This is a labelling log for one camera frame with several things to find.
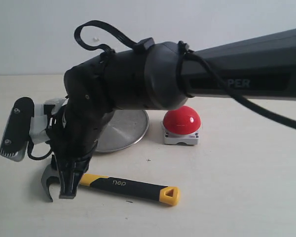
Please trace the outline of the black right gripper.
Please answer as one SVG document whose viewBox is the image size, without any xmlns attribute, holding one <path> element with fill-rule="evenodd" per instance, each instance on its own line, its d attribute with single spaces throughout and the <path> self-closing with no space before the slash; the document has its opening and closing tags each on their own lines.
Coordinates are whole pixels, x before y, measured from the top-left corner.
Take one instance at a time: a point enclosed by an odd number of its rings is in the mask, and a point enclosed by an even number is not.
<svg viewBox="0 0 296 237">
<path fill-rule="evenodd" d="M 47 101 L 51 124 L 47 128 L 60 181 L 60 199 L 74 199 L 79 183 L 89 168 L 91 153 L 113 117 L 107 104 L 71 99 Z"/>
</svg>

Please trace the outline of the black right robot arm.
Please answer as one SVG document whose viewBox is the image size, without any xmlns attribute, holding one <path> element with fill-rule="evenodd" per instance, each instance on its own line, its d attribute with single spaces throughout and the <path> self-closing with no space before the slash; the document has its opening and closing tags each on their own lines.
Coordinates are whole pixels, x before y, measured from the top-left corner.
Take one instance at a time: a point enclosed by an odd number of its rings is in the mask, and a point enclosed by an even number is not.
<svg viewBox="0 0 296 237">
<path fill-rule="evenodd" d="M 139 42 L 102 53 L 64 74 L 68 102 L 47 130 L 60 198 L 73 199 L 103 129 L 116 110 L 173 110 L 192 97 L 231 97 L 247 109 L 296 130 L 296 120 L 252 99 L 296 100 L 296 29 L 193 51 L 179 42 Z"/>
</svg>

